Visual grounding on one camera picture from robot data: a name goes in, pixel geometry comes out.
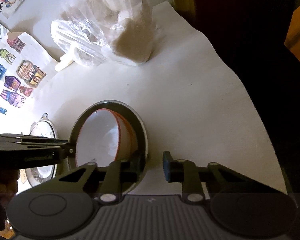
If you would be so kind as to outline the white candle front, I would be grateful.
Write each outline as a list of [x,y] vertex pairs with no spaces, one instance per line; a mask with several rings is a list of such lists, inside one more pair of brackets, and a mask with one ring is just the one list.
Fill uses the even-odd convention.
[[64,60],[60,61],[55,65],[55,71],[60,72],[70,66],[74,61],[73,60]]

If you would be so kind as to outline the white bowl red rim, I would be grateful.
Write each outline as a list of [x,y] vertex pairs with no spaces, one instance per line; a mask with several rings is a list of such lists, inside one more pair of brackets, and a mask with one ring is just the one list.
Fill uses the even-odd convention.
[[99,109],[84,122],[76,143],[78,166],[95,162],[99,167],[128,159],[131,139],[123,120],[109,109]]
[[115,116],[118,130],[119,142],[114,160],[129,159],[138,149],[138,140],[131,124],[121,114],[112,111]]

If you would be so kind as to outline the dark metal bowl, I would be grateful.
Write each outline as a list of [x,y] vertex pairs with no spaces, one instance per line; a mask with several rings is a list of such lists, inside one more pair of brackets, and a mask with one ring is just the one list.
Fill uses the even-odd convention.
[[106,100],[86,109],[71,131],[68,169],[97,163],[98,196],[126,194],[142,178],[148,139],[140,116],[129,105]]

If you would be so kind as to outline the white candle rear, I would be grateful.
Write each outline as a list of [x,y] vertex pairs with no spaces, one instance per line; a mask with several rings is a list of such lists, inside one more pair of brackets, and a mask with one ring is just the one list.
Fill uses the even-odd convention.
[[70,53],[65,53],[59,58],[59,60],[61,62],[74,62],[73,56]]

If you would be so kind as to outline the paper sheet with house drawings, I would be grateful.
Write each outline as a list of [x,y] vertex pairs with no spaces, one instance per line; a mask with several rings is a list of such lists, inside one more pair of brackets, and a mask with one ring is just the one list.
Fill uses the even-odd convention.
[[57,61],[28,33],[0,23],[0,133],[27,133],[42,112],[37,103]]

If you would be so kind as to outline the plastic bag of white rolls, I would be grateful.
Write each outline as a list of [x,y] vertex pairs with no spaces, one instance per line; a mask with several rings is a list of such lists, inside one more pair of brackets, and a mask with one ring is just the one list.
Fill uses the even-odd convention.
[[152,53],[155,22],[148,0],[68,0],[50,33],[77,64],[138,66]]

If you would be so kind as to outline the white candle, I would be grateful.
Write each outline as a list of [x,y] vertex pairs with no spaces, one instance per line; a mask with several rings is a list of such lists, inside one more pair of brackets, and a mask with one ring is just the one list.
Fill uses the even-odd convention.
[[73,56],[70,53],[65,53],[59,58],[59,60],[61,62],[74,62]]
[[60,61],[55,65],[55,71],[60,72],[70,66],[74,61],[73,60],[64,60]]

